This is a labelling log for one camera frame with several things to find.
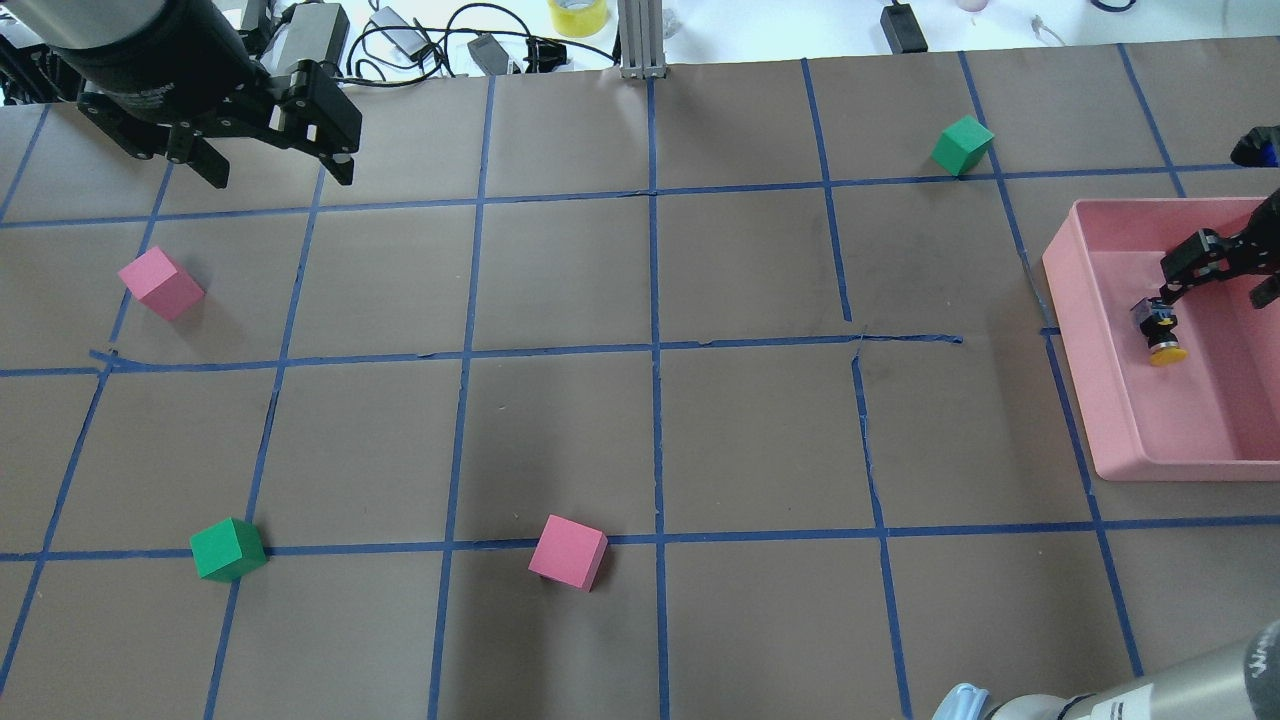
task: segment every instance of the pink bin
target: pink bin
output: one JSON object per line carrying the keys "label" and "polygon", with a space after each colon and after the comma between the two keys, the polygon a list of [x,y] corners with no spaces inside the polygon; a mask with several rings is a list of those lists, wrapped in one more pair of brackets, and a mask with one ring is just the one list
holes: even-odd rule
{"label": "pink bin", "polygon": [[1080,200],[1044,252],[1093,464],[1107,480],[1280,480],[1280,302],[1251,275],[1174,306],[1190,356],[1152,368],[1129,316],[1160,259],[1199,228],[1238,232],[1262,199]]}

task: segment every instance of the cube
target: cube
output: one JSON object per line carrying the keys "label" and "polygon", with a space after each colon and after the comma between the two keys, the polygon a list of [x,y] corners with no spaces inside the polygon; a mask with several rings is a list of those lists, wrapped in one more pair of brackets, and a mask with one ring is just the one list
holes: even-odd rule
{"label": "cube", "polygon": [[932,158],[946,172],[960,177],[982,160],[982,155],[991,147],[991,141],[995,137],[973,115],[965,115],[942,131],[938,143],[933,147]]}
{"label": "cube", "polygon": [[257,528],[228,518],[191,536],[196,573],[206,580],[229,583],[266,564]]}
{"label": "cube", "polygon": [[133,297],[165,320],[177,319],[205,296],[187,270],[159,247],[147,250],[116,274]]}
{"label": "cube", "polygon": [[538,538],[529,569],[544,578],[591,592],[609,538],[600,530],[552,515],[547,518],[547,527]]}

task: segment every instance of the charger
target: charger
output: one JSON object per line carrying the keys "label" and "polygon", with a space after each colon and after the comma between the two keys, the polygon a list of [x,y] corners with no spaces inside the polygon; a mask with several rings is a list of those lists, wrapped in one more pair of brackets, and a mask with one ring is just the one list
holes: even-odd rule
{"label": "charger", "polygon": [[899,4],[893,0],[892,5],[884,8],[881,12],[881,28],[884,29],[884,38],[888,40],[888,47],[895,55],[925,53],[929,49],[924,33],[920,32],[920,23],[915,22],[911,5],[906,3]]}

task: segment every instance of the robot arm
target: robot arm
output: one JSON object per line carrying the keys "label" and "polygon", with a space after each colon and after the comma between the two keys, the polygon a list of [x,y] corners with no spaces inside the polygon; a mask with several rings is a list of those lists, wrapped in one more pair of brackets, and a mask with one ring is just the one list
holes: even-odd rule
{"label": "robot arm", "polygon": [[[1242,165],[1275,165],[1274,141],[1280,127],[1254,128],[1240,140],[1231,159]],[[1133,307],[1134,323],[1147,338],[1152,365],[1169,365],[1187,357],[1174,328],[1174,302],[1193,287],[1240,275],[1267,275],[1249,292],[1253,307],[1262,309],[1280,297],[1280,190],[1271,193],[1249,217],[1245,228],[1230,237],[1212,229],[1196,231],[1160,261],[1165,284],[1158,297],[1146,297]]]}
{"label": "robot arm", "polygon": [[253,137],[312,155],[351,184],[362,118],[326,69],[348,28],[340,5],[293,8],[307,31],[273,76],[211,0],[0,3],[91,83],[77,105],[129,155],[164,155],[227,187],[230,165],[206,138]]}

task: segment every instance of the yellow tape roll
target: yellow tape roll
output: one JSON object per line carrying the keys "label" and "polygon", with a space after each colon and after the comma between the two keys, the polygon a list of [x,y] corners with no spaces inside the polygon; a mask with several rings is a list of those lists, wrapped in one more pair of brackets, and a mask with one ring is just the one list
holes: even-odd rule
{"label": "yellow tape roll", "polygon": [[547,0],[547,6],[552,10],[552,26],[564,37],[595,35],[609,19],[604,0]]}

